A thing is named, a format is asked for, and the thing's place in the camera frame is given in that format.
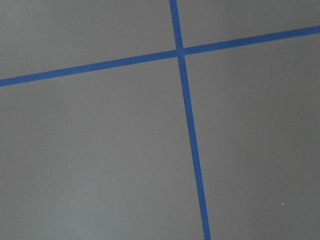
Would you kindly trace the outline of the crossing blue tape strip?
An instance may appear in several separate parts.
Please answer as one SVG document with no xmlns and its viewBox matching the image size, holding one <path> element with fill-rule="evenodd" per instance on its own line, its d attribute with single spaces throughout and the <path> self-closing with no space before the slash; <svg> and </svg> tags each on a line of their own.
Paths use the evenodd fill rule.
<svg viewBox="0 0 320 240">
<path fill-rule="evenodd" d="M 172 27 L 173 27 L 173 33 L 174 33 L 174 41 L 175 41 L 175 48 L 176 48 L 176 54 L 177 54 L 177 62 L 178 62 L 178 69 L 179 69 L 179 75 L 180 75 L 190 150 L 191 150 L 191 156 L 192 156 L 198 204 L 199 204 L 199 210 L 200 210 L 202 232 L 203 232 L 204 239 L 210 240 L 212 237 L 211 237 L 209 217 L 208 217 L 208 211 L 207 211 L 207 203 L 206 203 L 206 195 L 205 195 L 205 189 L 204 189 L 204 183 L 203 183 L 201 161 L 199 157 L 197 135 L 196 135 L 196 129 L 195 129 L 195 123 L 194 123 L 193 107 L 192 107 L 192 100 L 191 100 L 191 94 L 190 94 L 186 55 L 185 55 L 183 36 L 182 36 L 182 30 L 181 30 L 178 2 L 176 0 L 170 0 L 169 7 L 170 7 L 171 21 L 172 21 Z"/>
</svg>

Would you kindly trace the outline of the long blue tape strip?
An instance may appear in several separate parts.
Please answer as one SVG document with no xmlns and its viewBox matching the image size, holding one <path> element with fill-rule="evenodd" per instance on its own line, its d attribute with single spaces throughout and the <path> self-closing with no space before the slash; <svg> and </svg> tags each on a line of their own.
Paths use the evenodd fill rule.
<svg viewBox="0 0 320 240">
<path fill-rule="evenodd" d="M 287 30 L 287 31 L 268 33 L 263 35 L 256 35 L 256 36 L 250 36 L 245 38 L 238 38 L 238 39 L 226 40 L 221 42 L 214 42 L 209 44 L 186 47 L 183 49 L 182 53 L 185 54 L 186 56 L 189 56 L 189 55 L 195 55 L 200 53 L 219 51 L 224 49 L 260 44 L 260 43 L 266 43 L 266 42 L 273 42 L 273 41 L 303 37 L 308 35 L 315 35 L 319 33 L 320 33 L 319 26 L 305 27 L 305 28 L 299 28 L 294 30 Z M 58 77 L 123 67 L 128 65 L 154 62 L 158 60 L 176 58 L 177 56 L 178 56 L 178 52 L 176 50 L 161 51 L 161 52 L 150 53 L 145 55 L 138 55 L 138 56 L 120 58 L 115 60 L 103 61 L 98 63 L 85 64 L 80 66 L 39 72 L 34 74 L 4 78 L 0 80 L 0 86 L 6 87 L 11 85 L 18 85 L 23 83 L 36 82 L 36 81 L 53 79 Z"/>
</svg>

